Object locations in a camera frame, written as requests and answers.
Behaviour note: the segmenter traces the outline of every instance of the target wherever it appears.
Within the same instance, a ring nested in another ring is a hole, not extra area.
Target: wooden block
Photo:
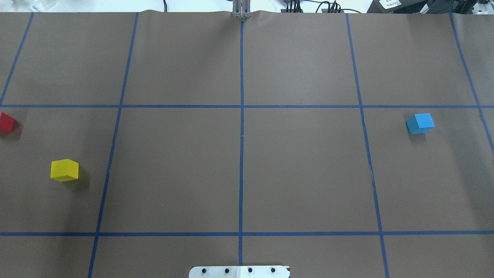
[[[14,118],[10,117],[9,115],[3,112],[0,112],[0,133],[2,134],[11,133],[12,130],[14,129],[14,123],[15,123]]]
[[[50,178],[59,182],[68,182],[79,178],[79,163],[63,159],[51,162]]]
[[[407,120],[407,127],[410,134],[421,134],[434,128],[431,114],[415,114]]]

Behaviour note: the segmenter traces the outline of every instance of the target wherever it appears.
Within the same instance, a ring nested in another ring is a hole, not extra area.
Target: yellow cube
[[[59,182],[68,182],[79,178],[79,163],[63,159],[51,162],[50,178]]]

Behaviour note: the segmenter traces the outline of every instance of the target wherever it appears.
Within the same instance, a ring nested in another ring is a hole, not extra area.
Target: grid square
[[[118,104],[134,17],[36,13],[4,104]]]
[[[378,236],[248,236],[244,265],[290,266],[292,277],[384,277]]]
[[[94,238],[0,236],[2,277],[87,277]]]
[[[246,104],[358,104],[341,30],[343,14],[253,14],[245,23]]]
[[[3,108],[17,120],[0,136],[0,231],[94,232],[117,110]],[[78,181],[50,178],[51,162],[80,164]]]
[[[92,277],[185,278],[194,266],[238,265],[238,246],[236,236],[100,237]]]
[[[494,235],[387,236],[392,277],[493,276]]]
[[[494,25],[494,17],[472,16],[467,20],[464,15],[452,16],[479,102],[481,105],[494,105],[494,55],[491,48],[486,47],[494,44],[494,33],[489,28],[479,28]]]
[[[140,13],[125,103],[240,104],[239,49],[231,12]]]
[[[28,13],[4,12],[0,17],[0,90],[2,91],[28,25],[29,16]]]
[[[435,128],[405,121],[431,113]],[[366,109],[385,231],[493,230],[493,154],[477,109]]]
[[[102,231],[238,231],[239,156],[239,109],[124,109]]]
[[[364,104],[475,105],[447,14],[349,18]]]
[[[358,109],[245,111],[244,231],[376,231]]]

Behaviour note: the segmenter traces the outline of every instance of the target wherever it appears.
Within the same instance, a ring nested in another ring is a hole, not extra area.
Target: white metal plate
[[[189,278],[289,278],[286,266],[193,267]]]

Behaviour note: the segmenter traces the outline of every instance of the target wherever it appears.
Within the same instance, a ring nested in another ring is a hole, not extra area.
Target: metal bracket
[[[233,17],[250,18],[250,0],[233,0]]]
[[[290,278],[289,266],[193,267],[189,278]]]

